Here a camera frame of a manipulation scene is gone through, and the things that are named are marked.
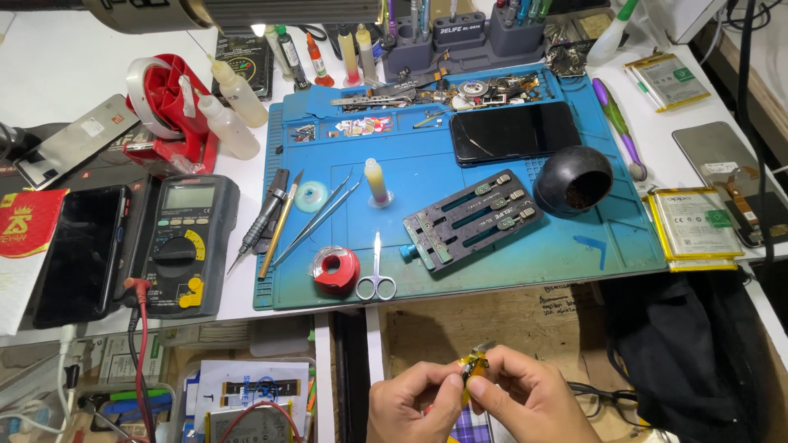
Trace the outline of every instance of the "gold knife handle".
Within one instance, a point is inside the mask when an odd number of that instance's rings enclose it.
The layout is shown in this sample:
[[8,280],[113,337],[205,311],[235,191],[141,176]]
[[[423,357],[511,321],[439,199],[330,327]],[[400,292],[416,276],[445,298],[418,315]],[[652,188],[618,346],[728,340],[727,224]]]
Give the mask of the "gold knife handle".
[[271,266],[271,262],[273,261],[273,253],[277,250],[277,244],[279,243],[279,237],[282,235],[282,230],[284,229],[284,223],[288,220],[288,214],[290,214],[290,207],[293,206],[293,198],[288,197],[287,201],[284,202],[284,206],[282,207],[282,212],[279,214],[279,221],[277,222],[277,227],[273,230],[273,235],[271,236],[271,243],[268,246],[268,252],[266,253],[266,259],[262,261],[262,266],[260,266],[260,272],[257,274],[258,278],[265,278],[268,274],[268,268]]

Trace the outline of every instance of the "scissors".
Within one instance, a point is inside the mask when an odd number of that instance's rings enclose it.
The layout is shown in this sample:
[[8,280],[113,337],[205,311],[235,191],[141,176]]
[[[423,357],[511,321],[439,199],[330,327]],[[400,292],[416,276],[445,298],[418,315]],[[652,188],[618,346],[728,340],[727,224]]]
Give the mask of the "scissors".
[[[369,294],[368,296],[362,296],[361,293],[359,293],[359,286],[361,286],[361,283],[363,281],[368,281],[369,283],[372,283],[373,290],[372,293]],[[382,281],[391,281],[392,285],[394,285],[394,291],[392,292],[392,295],[381,296],[381,294],[377,291],[377,289],[381,287]],[[372,297],[374,296],[377,296],[377,298],[384,301],[391,300],[392,298],[394,298],[394,295],[396,294],[396,283],[394,282],[394,279],[391,277],[381,276],[381,229],[380,228],[378,228],[377,232],[375,233],[375,260],[372,267],[372,275],[368,277],[359,278],[359,281],[355,284],[355,294],[359,299],[365,301],[371,300]]]

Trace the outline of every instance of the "eyeglasses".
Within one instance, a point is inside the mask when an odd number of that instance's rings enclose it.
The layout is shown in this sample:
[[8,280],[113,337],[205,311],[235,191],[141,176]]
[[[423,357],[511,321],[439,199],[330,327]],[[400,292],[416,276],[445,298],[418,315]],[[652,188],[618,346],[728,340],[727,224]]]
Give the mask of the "eyeglasses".
[[599,415],[600,411],[602,411],[602,402],[604,399],[609,400],[613,403],[615,410],[621,416],[621,419],[625,422],[629,423],[632,426],[639,426],[644,428],[650,428],[651,426],[645,425],[643,423],[635,423],[629,417],[634,417],[634,413],[637,410],[637,393],[631,389],[621,389],[618,391],[608,392],[603,391],[601,389],[594,388],[593,386],[586,385],[583,383],[577,382],[567,382],[569,385],[569,389],[572,389],[574,392],[574,396],[589,396],[589,403],[594,401],[597,402],[596,407],[594,408],[593,413],[588,414],[586,412],[585,416],[589,419],[592,419]]

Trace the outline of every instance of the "black screwdriver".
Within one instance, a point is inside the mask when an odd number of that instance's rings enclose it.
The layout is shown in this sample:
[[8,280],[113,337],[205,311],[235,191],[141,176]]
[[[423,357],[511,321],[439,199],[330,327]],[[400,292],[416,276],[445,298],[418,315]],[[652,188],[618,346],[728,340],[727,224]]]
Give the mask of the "black screwdriver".
[[236,257],[236,261],[232,262],[230,269],[227,271],[227,274],[230,273],[232,268],[238,263],[238,260],[241,260],[246,251],[249,250],[252,246],[257,243],[257,240],[262,235],[262,232],[266,230],[268,227],[268,223],[271,221],[271,216],[273,215],[274,211],[277,210],[277,206],[281,203],[284,198],[287,196],[287,193],[282,191],[281,189],[271,189],[271,195],[275,198],[271,199],[268,204],[268,207],[265,210],[260,212],[260,215],[257,216],[255,222],[251,224],[251,227],[247,231],[246,235],[243,236],[241,240],[241,247],[238,249],[238,257]]

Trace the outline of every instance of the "blue silicone repair mat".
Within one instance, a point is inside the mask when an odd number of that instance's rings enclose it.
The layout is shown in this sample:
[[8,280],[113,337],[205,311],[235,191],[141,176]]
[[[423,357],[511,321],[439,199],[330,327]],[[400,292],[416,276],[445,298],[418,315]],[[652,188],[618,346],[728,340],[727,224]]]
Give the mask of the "blue silicone repair mat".
[[[266,278],[258,279],[255,273],[255,309],[359,302],[354,292],[346,296],[323,293],[315,287],[307,271],[320,248],[338,245],[358,255],[362,276],[371,275],[377,228],[381,230],[383,246],[381,274],[396,281],[396,298],[543,285],[665,268],[654,228],[637,197],[588,77],[557,79],[543,65],[527,65],[447,78],[457,85],[466,80],[533,72],[537,72],[541,80],[540,102],[567,102],[583,144],[608,156],[615,175],[613,190],[588,213],[571,220],[545,214],[540,222],[435,274],[428,272],[421,260],[405,262],[400,255],[398,248],[411,244],[403,218],[502,169],[511,169],[531,192],[532,183],[547,157],[460,168],[455,162],[448,129],[451,113],[441,116],[440,127],[413,129],[414,124],[425,118],[425,110],[433,112],[445,106],[413,105],[343,114],[339,106],[329,104],[329,100],[341,98],[343,92],[361,91],[363,87],[340,90],[313,86],[308,92],[287,95],[282,103],[271,105],[266,189],[277,168],[290,169],[290,180],[303,168],[302,183],[320,181],[329,189],[334,189],[352,170],[346,187],[349,188],[363,175],[364,162],[371,157],[381,164],[386,186],[394,193],[394,200],[385,209],[370,207],[369,186],[366,181],[362,183],[310,239],[275,269],[269,270]],[[510,106],[532,106],[534,103],[538,102]],[[486,112],[486,109],[465,112]],[[385,132],[353,137],[337,130],[336,125],[342,120],[364,117],[391,117],[393,126]],[[315,140],[297,143],[296,129],[306,125],[315,125]],[[277,255],[311,216],[293,207]],[[262,255],[258,257],[258,269],[262,258]]]

